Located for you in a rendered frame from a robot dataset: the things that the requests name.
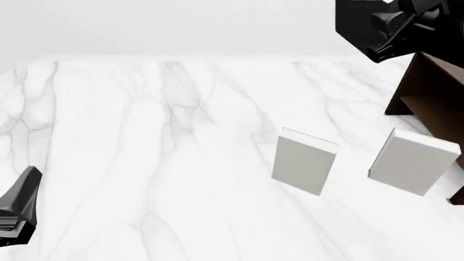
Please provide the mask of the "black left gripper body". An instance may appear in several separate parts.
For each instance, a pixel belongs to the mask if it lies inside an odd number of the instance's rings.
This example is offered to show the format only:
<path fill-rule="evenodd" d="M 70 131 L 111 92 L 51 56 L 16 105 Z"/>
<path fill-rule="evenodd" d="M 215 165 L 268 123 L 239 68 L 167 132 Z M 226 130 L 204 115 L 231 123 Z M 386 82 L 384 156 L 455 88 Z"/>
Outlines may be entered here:
<path fill-rule="evenodd" d="M 36 215 L 24 217 L 7 210 L 0 210 L 0 247 L 26 245 L 36 230 Z"/>

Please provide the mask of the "dark brown wooden shelf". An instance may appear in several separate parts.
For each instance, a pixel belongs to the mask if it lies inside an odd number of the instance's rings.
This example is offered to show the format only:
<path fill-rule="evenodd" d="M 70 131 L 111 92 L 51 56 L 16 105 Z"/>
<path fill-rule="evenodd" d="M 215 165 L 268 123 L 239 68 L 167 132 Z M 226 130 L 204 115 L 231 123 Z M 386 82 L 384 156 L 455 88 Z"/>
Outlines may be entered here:
<path fill-rule="evenodd" d="M 464 170 L 464 69 L 422 52 L 413 56 L 385 115 L 414 115 L 429 136 L 460 145 Z"/>

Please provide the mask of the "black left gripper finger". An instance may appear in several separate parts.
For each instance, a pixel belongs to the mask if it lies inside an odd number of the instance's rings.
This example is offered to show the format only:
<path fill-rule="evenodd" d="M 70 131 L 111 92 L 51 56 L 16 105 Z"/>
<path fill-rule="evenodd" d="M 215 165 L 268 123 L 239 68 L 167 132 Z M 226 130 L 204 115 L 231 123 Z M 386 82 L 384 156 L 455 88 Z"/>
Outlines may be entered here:
<path fill-rule="evenodd" d="M 16 219 L 37 225 L 36 202 L 42 173 L 27 167 L 8 191 L 0 197 L 0 220 Z"/>

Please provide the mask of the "grey book with white pages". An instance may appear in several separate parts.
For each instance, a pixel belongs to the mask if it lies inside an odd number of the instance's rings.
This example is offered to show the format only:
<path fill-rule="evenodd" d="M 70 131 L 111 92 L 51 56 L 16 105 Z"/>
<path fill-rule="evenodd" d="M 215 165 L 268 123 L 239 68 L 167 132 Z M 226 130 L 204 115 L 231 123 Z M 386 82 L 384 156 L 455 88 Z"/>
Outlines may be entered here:
<path fill-rule="evenodd" d="M 368 177 L 423 196 L 460 155 L 460 145 L 456 143 L 393 128 Z"/>
<path fill-rule="evenodd" d="M 284 128 L 278 137 L 271 178 L 319 196 L 339 145 Z"/>

